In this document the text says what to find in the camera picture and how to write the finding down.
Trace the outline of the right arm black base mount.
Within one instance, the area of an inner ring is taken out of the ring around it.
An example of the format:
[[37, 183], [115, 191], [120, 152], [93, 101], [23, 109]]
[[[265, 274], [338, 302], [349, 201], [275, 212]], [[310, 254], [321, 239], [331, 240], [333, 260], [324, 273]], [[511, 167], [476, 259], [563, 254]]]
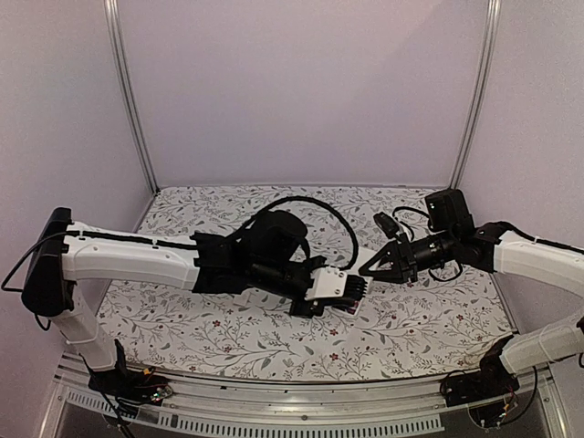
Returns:
[[480, 359], [478, 370], [470, 373], [457, 370], [441, 380], [440, 393], [448, 407], [503, 396], [519, 389], [516, 375], [509, 373], [499, 359], [511, 338], [507, 336], [495, 342]]

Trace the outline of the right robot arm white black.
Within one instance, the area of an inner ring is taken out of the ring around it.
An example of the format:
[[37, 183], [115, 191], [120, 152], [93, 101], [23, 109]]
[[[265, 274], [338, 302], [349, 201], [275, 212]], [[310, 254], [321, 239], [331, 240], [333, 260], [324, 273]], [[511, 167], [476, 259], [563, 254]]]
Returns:
[[[409, 241], [394, 232], [387, 214], [376, 214], [376, 225], [389, 242], [359, 269], [362, 276], [390, 284], [414, 282], [421, 271], [454, 261], [486, 273], [516, 275], [583, 294], [583, 251], [535, 237], [499, 221], [474, 224], [463, 193], [445, 189], [424, 199], [430, 235]], [[583, 312], [523, 335], [496, 342], [479, 362], [472, 379], [478, 397], [490, 398], [506, 385], [507, 377], [542, 363], [555, 362], [583, 351]]]

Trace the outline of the white battery cover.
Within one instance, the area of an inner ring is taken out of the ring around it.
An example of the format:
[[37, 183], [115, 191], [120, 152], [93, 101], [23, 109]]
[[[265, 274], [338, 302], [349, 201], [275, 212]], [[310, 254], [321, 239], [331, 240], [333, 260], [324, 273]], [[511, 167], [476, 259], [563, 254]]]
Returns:
[[241, 295], [234, 296], [234, 304], [238, 307], [248, 308], [254, 305], [255, 292], [246, 290]]

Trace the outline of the white red remote control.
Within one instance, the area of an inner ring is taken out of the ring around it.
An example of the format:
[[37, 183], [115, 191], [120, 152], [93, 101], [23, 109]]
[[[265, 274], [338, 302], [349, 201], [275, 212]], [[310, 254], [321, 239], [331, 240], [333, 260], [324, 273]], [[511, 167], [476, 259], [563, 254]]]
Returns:
[[355, 318], [360, 310], [360, 301], [359, 300], [341, 300], [339, 303], [336, 303], [333, 308], [338, 312], [341, 312], [349, 317]]

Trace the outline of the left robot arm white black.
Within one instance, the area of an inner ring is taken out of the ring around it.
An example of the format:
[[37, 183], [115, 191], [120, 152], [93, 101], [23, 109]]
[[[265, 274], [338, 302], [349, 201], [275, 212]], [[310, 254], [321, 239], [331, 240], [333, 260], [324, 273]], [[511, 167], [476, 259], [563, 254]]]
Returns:
[[229, 235], [163, 237], [114, 232], [73, 219], [68, 208], [49, 216], [37, 241], [16, 262], [25, 269], [16, 289], [24, 306], [56, 326], [92, 373], [117, 396], [135, 389], [118, 341], [105, 333], [78, 282], [105, 279], [152, 283], [197, 294], [241, 294], [258, 288], [284, 297], [294, 317], [320, 316], [327, 307], [354, 308], [367, 282], [355, 261], [330, 266], [311, 254], [308, 230], [284, 201], [252, 214]]

